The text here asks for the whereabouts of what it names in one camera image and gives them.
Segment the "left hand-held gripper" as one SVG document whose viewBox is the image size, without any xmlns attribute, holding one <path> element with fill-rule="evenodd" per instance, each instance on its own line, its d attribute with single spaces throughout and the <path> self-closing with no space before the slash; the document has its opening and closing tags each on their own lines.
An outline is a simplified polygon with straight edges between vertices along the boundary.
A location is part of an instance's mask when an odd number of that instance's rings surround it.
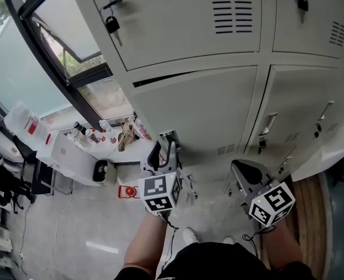
<svg viewBox="0 0 344 280">
<path fill-rule="evenodd" d="M 160 167 L 159 153 L 161 145 L 156 141 L 147 157 L 147 165 L 154 171 Z M 170 142 L 164 170 L 176 170 L 169 173 L 150 171 L 142 172 L 138 179 L 138 192 L 140 199 L 150 212 L 162 212 L 176 208 L 179 194 L 182 190 L 180 172 L 177 170 L 178 154 L 176 143 Z"/>
</svg>

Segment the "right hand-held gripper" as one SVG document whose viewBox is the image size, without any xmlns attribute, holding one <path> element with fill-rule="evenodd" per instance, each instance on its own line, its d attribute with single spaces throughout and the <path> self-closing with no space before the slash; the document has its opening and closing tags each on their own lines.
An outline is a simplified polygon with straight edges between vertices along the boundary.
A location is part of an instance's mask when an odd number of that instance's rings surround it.
<svg viewBox="0 0 344 280">
<path fill-rule="evenodd" d="M 272 177 L 261 163 L 251 160 L 233 160 L 231 174 L 238 189 L 248 195 L 248 184 L 265 184 Z M 263 226 L 272 226 L 288 215 L 295 197 L 285 182 L 252 199 L 247 215 Z"/>
</svg>

